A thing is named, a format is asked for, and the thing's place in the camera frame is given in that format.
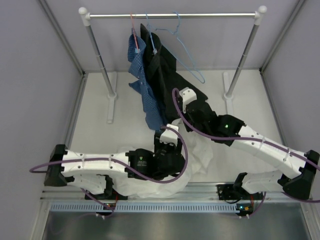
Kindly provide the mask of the white shirt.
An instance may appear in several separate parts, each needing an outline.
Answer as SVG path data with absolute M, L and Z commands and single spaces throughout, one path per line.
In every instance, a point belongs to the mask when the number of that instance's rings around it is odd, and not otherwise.
M 214 158 L 211 141 L 193 131 L 187 132 L 182 120 L 176 119 L 173 125 L 179 127 L 188 152 L 188 165 L 183 175 L 171 183 L 155 183 L 119 176 L 113 180 L 114 189 L 123 196 L 138 198 L 168 198 L 182 191 L 196 174 L 206 174 L 210 161 Z

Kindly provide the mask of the light blue wire hanger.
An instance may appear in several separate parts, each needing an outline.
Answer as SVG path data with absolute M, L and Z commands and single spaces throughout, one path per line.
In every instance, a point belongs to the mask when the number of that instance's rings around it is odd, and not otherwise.
M 154 27 L 152 24 L 150 24 L 150 28 L 151 30 L 154 31 L 165 31 L 170 33 L 172 36 L 175 36 L 175 39 L 180 43 L 180 45 L 183 47 L 185 53 L 187 54 L 188 59 L 191 62 L 192 67 L 188 67 L 181 59 L 179 59 L 171 50 L 168 49 L 168 52 L 170 54 L 172 54 L 175 59 L 183 66 L 183 68 L 185 70 L 187 70 L 189 73 L 191 73 L 193 75 L 194 78 L 196 78 L 201 84 L 205 84 L 206 83 L 206 79 L 204 77 L 204 75 L 202 74 L 202 72 L 200 70 L 197 69 L 196 66 L 196 62 L 194 61 L 192 55 L 190 54 L 190 52 L 188 51 L 187 47 L 185 46 L 184 42 L 180 39 L 180 25 L 181 25 L 181 17 L 180 14 L 176 11 L 173 12 L 178 19 L 178 24 L 175 27 L 175 30 L 172 31 L 168 28 L 159 28 L 159 27 Z

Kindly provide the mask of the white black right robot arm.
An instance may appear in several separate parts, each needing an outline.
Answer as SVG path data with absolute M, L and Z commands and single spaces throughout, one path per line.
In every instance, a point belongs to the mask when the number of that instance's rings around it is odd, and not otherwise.
M 257 192 L 283 192 L 298 201 L 310 200 L 313 182 L 320 169 L 318 152 L 301 152 L 285 147 L 259 134 L 233 115 L 216 114 L 202 100 L 183 100 L 181 115 L 190 131 L 215 143 L 242 150 L 275 168 L 269 172 L 240 173 L 232 187 L 237 198 L 243 199 Z

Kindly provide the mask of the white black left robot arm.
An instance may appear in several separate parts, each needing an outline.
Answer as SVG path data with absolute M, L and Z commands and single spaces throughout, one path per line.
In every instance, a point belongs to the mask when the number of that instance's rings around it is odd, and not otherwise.
M 178 177 L 186 168 L 183 142 L 167 131 L 154 134 L 154 150 L 137 148 L 114 154 L 85 154 L 57 144 L 45 174 L 46 187 L 74 186 L 101 199 L 113 195 L 120 179 L 160 183 Z

